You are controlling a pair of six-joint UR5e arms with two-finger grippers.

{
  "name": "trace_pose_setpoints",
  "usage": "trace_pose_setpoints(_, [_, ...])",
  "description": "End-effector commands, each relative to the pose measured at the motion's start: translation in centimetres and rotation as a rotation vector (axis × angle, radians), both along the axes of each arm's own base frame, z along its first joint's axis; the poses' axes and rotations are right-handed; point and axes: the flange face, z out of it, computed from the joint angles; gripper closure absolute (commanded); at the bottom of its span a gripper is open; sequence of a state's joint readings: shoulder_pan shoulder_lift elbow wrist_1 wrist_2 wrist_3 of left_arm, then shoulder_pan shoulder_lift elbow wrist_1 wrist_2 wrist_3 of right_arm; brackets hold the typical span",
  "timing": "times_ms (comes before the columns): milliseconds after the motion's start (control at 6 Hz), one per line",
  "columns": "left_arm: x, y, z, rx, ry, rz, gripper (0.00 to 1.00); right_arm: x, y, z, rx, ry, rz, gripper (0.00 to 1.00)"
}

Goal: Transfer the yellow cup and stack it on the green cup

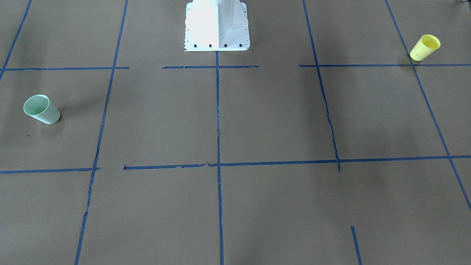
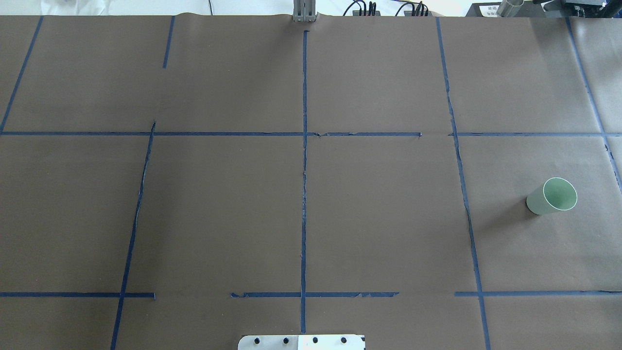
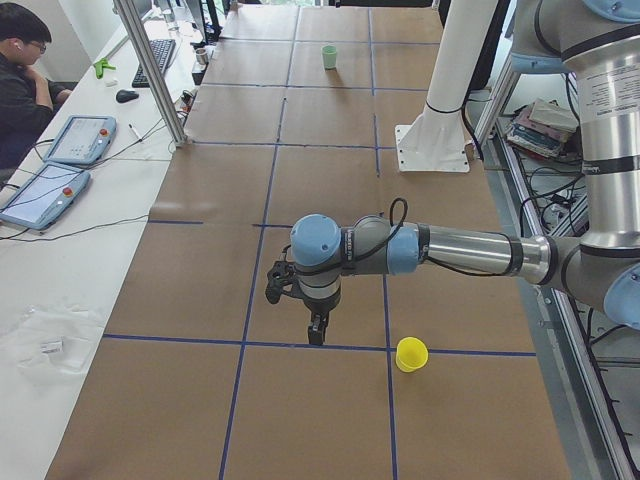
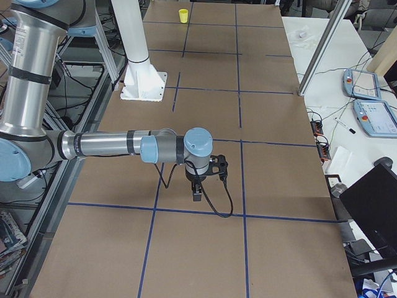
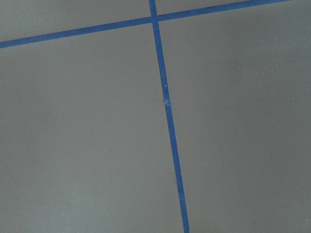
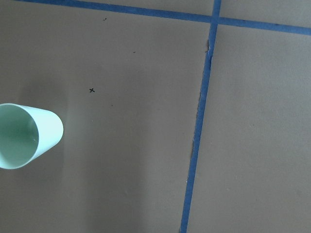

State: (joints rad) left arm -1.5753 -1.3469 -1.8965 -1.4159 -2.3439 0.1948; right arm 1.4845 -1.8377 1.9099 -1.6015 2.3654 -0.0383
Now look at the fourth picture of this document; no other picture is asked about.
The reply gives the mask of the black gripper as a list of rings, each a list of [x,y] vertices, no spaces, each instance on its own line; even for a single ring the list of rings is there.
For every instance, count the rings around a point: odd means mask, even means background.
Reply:
[[[195,179],[191,181],[192,198],[194,202],[200,202],[202,200],[202,183],[201,180]]]

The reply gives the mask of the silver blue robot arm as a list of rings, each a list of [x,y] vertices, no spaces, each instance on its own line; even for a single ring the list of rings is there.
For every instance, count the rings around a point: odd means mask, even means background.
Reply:
[[[213,139],[203,128],[74,133],[43,129],[42,121],[60,38],[96,28],[94,1],[14,1],[16,35],[1,117],[1,181],[22,179],[60,160],[138,155],[145,163],[184,165],[195,201],[213,164]]]

